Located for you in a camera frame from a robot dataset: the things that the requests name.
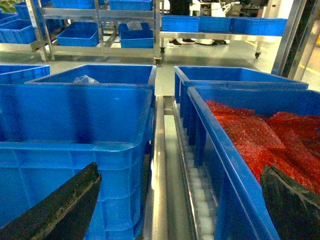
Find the white roller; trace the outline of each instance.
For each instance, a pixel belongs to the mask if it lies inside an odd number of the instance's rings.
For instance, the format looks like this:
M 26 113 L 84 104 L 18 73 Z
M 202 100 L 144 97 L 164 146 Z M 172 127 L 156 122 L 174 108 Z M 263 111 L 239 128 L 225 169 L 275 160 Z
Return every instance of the white roller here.
M 192 152 L 188 152 L 188 153 L 185 154 L 185 158 L 193 160 L 195 158 L 195 156 L 194 156 L 194 154 Z
M 197 201 L 195 204 L 198 217 L 210 217 L 210 210 L 207 202 Z
M 193 168 L 195 166 L 195 161 L 193 159 L 187 159 L 186 165 L 188 168 Z
M 201 216 L 199 217 L 199 223 L 201 236 L 215 234 L 215 226 L 211 217 Z
M 199 181 L 201 182 L 201 179 L 200 179 L 200 177 L 199 177 L 199 171 L 198 171 L 198 169 L 196 168 L 196 167 L 193 167 L 193 168 L 190 168 L 190 176 L 192 177 L 192 178 L 198 178 L 199 179 Z
M 184 154 L 188 154 L 188 153 L 192 153 L 192 149 L 189 146 L 184 148 Z
M 215 240 L 215 236 L 213 235 L 203 235 L 201 240 Z
M 205 191 L 202 188 L 195 189 L 194 190 L 194 199 L 196 202 L 205 201 L 206 200 Z

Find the blue plastic bin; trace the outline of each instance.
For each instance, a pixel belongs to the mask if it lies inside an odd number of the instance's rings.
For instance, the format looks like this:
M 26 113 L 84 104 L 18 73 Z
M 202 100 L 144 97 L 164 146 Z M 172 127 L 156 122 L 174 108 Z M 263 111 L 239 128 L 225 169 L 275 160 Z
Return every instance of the blue plastic bin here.
M 149 85 L 154 89 L 156 73 L 157 67 L 152 65 L 86 64 L 26 83 L 79 85 L 81 83 L 73 83 L 75 78 L 87 75 L 100 84 Z
M 231 31 L 231 18 L 200 16 L 199 32 L 228 33 Z
M 95 0 L 51 0 L 52 5 L 59 9 L 95 9 Z M 105 0 L 99 0 L 99 5 L 105 4 Z
M 99 44 L 96 22 L 73 22 L 57 36 L 60 46 L 96 47 Z
M 152 11 L 153 0 L 109 0 L 110 10 Z
M 28 12 L 26 2 L 20 2 L 18 4 L 15 4 L 14 7 L 15 7 L 15 10 L 18 13 L 20 19 L 30 21 L 30 15 Z M 46 34 L 45 28 L 42 23 L 40 10 L 37 8 L 36 12 L 37 12 L 37 16 L 39 19 L 39 24 L 41 27 L 42 34 L 45 35 Z M 61 19 L 46 19 L 45 22 L 46 22 L 46 26 L 48 27 L 49 33 L 54 33 L 56 30 L 58 30 L 64 26 L 63 20 L 61 20 Z
M 162 31 L 197 33 L 199 31 L 199 17 L 165 15 L 162 17 Z
M 234 108 L 254 109 L 271 116 L 285 111 L 320 115 L 320 93 L 303 89 L 228 89 L 189 87 L 189 143 L 195 165 L 209 172 L 219 199 L 214 237 L 217 239 L 280 240 L 251 170 L 206 105 L 213 100 Z
M 150 30 L 149 23 L 147 22 L 141 22 L 142 30 Z M 120 23 L 118 26 L 118 32 L 119 34 L 123 31 L 129 31 L 128 25 L 126 23 Z
M 23 84 L 50 74 L 49 65 L 0 64 L 0 84 Z
M 1 85 L 0 226 L 97 162 L 102 182 L 88 233 L 132 239 L 142 218 L 152 94 L 134 86 Z
M 0 43 L 30 44 L 36 40 L 30 21 L 18 19 L 0 25 Z
M 282 36 L 287 20 L 280 18 L 233 17 L 231 32 L 260 36 Z
M 122 48 L 154 48 L 154 32 L 152 30 L 122 31 L 120 33 Z
M 18 14 L 14 13 L 0 13 L 0 25 L 12 22 L 19 18 Z
M 51 0 L 43 0 L 41 2 L 42 2 L 42 6 L 44 6 L 44 5 L 48 4 L 48 3 L 50 3 Z M 36 6 L 36 12 L 37 12 L 38 16 L 40 16 L 40 11 L 39 11 L 39 8 L 38 8 L 38 1 L 35 0 L 34 3 L 35 3 L 35 6 Z M 29 15 L 29 12 L 28 12 L 28 7 L 27 7 L 26 2 L 23 1 L 23 2 L 15 4 L 13 6 L 15 8 L 15 11 L 18 13 L 20 19 L 30 20 L 30 15 Z
M 180 116 L 188 109 L 187 89 L 192 86 L 225 87 L 230 89 L 307 89 L 308 84 L 242 67 L 175 66 L 174 96 L 180 103 Z M 188 118 L 183 126 L 188 125 Z

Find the person's feet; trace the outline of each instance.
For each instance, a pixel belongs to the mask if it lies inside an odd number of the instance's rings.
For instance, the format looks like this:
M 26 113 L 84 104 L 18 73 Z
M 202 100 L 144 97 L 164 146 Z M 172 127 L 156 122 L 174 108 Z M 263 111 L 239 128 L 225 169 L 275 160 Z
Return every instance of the person's feet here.
M 181 47 L 182 46 L 182 44 L 180 42 L 178 42 L 177 39 L 169 41 L 167 45 L 172 46 L 172 47 Z
M 190 38 L 182 39 L 182 44 L 194 44 L 196 41 L 191 40 Z

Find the red mesh bag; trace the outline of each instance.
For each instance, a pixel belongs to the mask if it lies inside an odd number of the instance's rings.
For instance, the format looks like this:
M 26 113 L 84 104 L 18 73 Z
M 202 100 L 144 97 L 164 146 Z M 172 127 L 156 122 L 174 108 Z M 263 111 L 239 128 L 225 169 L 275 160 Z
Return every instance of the red mesh bag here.
M 320 116 L 300 116 L 290 112 L 280 111 L 270 117 L 266 122 L 269 125 L 282 125 L 291 129 L 314 131 L 320 128 Z
M 256 116 L 216 115 L 233 143 L 251 143 L 269 150 L 285 150 L 278 136 Z
M 217 101 L 206 101 L 206 104 L 210 108 L 213 114 L 221 115 L 239 115 L 239 116 L 253 116 L 255 114 L 254 110 L 245 108 L 232 108 L 228 105 L 222 104 Z
M 295 132 L 288 128 L 274 126 L 272 126 L 272 129 L 284 143 L 287 154 L 292 161 L 308 173 L 308 176 L 318 181 L 320 179 L 320 161 L 299 140 Z

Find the metal shelf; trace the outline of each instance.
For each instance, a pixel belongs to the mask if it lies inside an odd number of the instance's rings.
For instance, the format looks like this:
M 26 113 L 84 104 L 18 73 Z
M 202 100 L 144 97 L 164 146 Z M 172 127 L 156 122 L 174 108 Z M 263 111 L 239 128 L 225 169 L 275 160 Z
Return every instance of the metal shelf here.
M 30 44 L 0 43 L 0 52 L 31 54 L 41 47 L 40 41 Z
M 54 55 L 67 56 L 108 56 L 108 57 L 153 57 L 152 48 L 115 48 L 115 47 L 86 47 L 53 45 Z
M 54 8 L 52 4 L 42 7 L 40 0 L 38 5 L 43 19 L 61 19 L 74 20 L 80 22 L 98 23 L 99 45 L 97 47 L 80 47 L 80 46 L 59 46 L 57 42 L 49 41 L 48 45 L 51 52 L 52 60 L 55 55 L 72 55 L 72 56 L 102 56 L 102 57 L 153 57 L 157 65 L 160 64 L 160 3 L 154 1 L 152 11 L 132 11 L 132 10 L 109 10 L 108 5 L 99 6 L 98 0 L 95 0 L 95 9 L 70 9 Z M 104 41 L 103 23 L 108 23 L 108 29 L 112 31 L 119 23 L 139 21 L 147 22 L 154 30 L 154 48 L 116 48 L 112 47 L 117 38 L 117 31 L 114 31 L 107 41 Z M 50 38 L 48 28 L 44 24 L 47 38 Z
M 274 42 L 280 40 L 281 36 L 260 36 L 230 33 L 209 33 L 209 32 L 170 32 L 161 31 L 160 38 L 182 38 L 182 39 L 214 39 L 233 41 L 253 41 L 253 42 Z

